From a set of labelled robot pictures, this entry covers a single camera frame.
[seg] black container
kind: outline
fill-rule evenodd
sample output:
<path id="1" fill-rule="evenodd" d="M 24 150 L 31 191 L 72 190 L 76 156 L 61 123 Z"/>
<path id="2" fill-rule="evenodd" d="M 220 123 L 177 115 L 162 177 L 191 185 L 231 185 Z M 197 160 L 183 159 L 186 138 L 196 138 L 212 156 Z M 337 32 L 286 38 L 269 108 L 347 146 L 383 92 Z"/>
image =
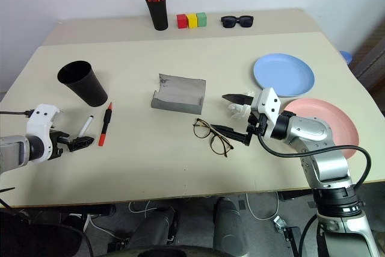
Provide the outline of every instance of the black container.
<path id="1" fill-rule="evenodd" d="M 167 21 L 167 9 L 166 9 L 166 0 L 159 2 L 149 2 L 145 0 L 147 6 L 149 7 L 152 23 L 156 30 L 165 30 L 168 28 Z"/>
<path id="2" fill-rule="evenodd" d="M 107 94 L 92 71 L 91 64 L 78 60 L 62 67 L 58 80 L 68 86 L 91 107 L 98 107 L 107 101 Z"/>

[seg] beige table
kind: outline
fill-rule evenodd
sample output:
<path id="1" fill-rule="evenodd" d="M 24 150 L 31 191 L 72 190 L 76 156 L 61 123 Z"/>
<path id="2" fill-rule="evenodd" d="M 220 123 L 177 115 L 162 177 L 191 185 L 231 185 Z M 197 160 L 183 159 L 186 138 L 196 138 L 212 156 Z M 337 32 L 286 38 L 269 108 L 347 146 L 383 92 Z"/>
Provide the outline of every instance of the beige table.
<path id="1" fill-rule="evenodd" d="M 158 73 L 206 80 L 201 118 L 245 131 L 247 118 L 233 120 L 226 93 L 260 92 L 252 75 L 254 62 L 273 52 L 304 60 L 316 84 L 304 95 L 331 102 L 356 124 L 360 145 L 372 155 L 368 181 L 385 179 L 385 119 L 351 74 L 338 51 L 300 10 L 258 11 L 252 28 L 224 29 L 223 14 L 209 14 L 208 26 L 177 29 L 174 17 L 166 31 L 155 31 L 149 17 L 77 20 L 58 25 L 39 47 L 1 102 L 1 110 L 27 110 L 40 103 L 63 110 L 56 128 L 76 135 L 94 115 L 87 135 L 99 137 L 106 106 L 92 108 L 57 81 L 57 72 L 75 60 L 89 61 L 113 102 L 104 147 L 29 163 L 5 172 L 0 187 L 10 205 L 57 205 L 119 202 L 178 196 L 305 188 L 298 159 L 269 155 L 256 138 L 250 147 L 232 141 L 225 158 L 213 153 L 208 140 L 193 134 L 197 115 L 150 107 L 159 88 Z M 281 99 L 286 105 L 290 98 Z M 1 116 L 1 135 L 24 134 L 27 119 Z M 293 152 L 282 142 L 269 145 Z M 354 181 L 365 167 L 356 153 L 349 159 Z"/>

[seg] white pen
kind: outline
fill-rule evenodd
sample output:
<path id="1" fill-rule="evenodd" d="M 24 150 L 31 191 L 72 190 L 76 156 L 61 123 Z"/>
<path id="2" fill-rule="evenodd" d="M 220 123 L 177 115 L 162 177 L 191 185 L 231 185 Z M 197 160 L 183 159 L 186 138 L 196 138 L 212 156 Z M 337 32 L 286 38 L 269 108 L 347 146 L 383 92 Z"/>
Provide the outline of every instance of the white pen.
<path id="1" fill-rule="evenodd" d="M 93 118 L 94 118 L 94 116 L 89 116 L 88 117 L 88 119 L 85 121 L 85 124 L 84 124 L 83 128 L 80 130 L 78 138 L 81 138 L 84 135 L 85 131 L 90 126 L 90 123 L 92 122 Z"/>

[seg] red marker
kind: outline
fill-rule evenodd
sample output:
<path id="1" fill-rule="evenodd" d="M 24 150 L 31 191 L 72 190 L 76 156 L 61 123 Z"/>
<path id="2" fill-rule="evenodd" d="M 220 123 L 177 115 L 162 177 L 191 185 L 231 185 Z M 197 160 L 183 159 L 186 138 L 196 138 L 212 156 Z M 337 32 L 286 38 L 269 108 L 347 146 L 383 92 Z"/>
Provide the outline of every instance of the red marker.
<path id="1" fill-rule="evenodd" d="M 100 134 L 100 138 L 99 138 L 99 147 L 102 147 L 104 145 L 104 139 L 106 139 L 107 127 L 108 127 L 109 121 L 111 120 L 111 115 L 112 115 L 112 102 L 109 104 L 104 114 L 102 133 Z"/>

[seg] gray paper box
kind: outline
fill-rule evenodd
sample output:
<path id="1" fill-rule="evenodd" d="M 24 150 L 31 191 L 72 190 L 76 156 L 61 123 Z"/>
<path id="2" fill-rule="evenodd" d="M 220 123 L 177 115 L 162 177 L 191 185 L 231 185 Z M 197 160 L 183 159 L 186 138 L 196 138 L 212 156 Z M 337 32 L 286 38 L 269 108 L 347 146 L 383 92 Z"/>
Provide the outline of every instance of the gray paper box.
<path id="1" fill-rule="evenodd" d="M 160 89 L 155 91 L 152 108 L 182 113 L 201 114 L 206 81 L 159 74 Z"/>

